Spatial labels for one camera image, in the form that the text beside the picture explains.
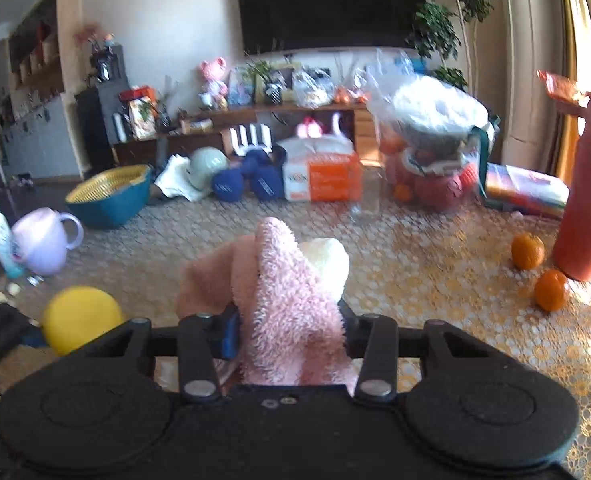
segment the wall-mounted tv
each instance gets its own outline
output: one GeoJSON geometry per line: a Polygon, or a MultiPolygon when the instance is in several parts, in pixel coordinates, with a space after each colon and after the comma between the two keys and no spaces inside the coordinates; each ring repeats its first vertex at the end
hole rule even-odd
{"type": "Polygon", "coordinates": [[[407,45],[424,0],[240,0],[248,54],[407,45]]]}

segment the wooden tv cabinet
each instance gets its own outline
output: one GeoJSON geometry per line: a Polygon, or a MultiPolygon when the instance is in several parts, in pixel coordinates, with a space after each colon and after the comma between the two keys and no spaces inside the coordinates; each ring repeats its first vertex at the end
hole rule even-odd
{"type": "Polygon", "coordinates": [[[213,121],[213,129],[209,132],[189,135],[160,134],[147,140],[130,140],[122,144],[114,145],[115,158],[120,166],[130,164],[152,164],[159,167],[166,163],[169,155],[177,153],[182,156],[190,156],[192,152],[204,146],[213,146],[219,150],[224,148],[221,132],[239,124],[261,123],[264,114],[301,114],[305,116],[325,117],[329,113],[345,112],[344,128],[352,138],[355,151],[360,158],[370,164],[379,161],[379,152],[375,136],[375,122],[367,107],[361,104],[328,105],[319,108],[301,108],[292,103],[279,106],[255,105],[245,108],[216,112],[202,112],[192,116],[190,121],[210,119],[213,121]]]}

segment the purple mug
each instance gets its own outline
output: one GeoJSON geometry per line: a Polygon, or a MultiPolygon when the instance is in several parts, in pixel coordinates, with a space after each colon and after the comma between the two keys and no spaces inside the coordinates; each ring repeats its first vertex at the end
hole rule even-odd
{"type": "Polygon", "coordinates": [[[66,255],[82,243],[82,223],[69,213],[58,213],[47,207],[19,219],[12,229],[13,258],[31,272],[41,276],[52,276],[62,270],[66,255]],[[78,233],[69,242],[62,222],[75,222],[78,233]]]}

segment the teal basket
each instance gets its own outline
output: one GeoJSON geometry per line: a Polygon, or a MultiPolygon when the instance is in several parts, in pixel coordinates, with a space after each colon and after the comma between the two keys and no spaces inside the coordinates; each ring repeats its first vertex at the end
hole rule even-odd
{"type": "Polygon", "coordinates": [[[144,164],[103,171],[71,191],[66,205],[87,227],[120,227],[148,202],[150,173],[144,164]]]}

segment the pink towel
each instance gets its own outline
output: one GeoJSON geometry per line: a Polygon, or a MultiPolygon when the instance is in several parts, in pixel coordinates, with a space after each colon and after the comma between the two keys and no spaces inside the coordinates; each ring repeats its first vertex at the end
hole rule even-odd
{"type": "Polygon", "coordinates": [[[345,352],[338,306],[284,222],[266,218],[186,271],[180,318],[219,314],[234,301],[242,315],[240,365],[250,384],[346,384],[357,373],[345,352]]]}

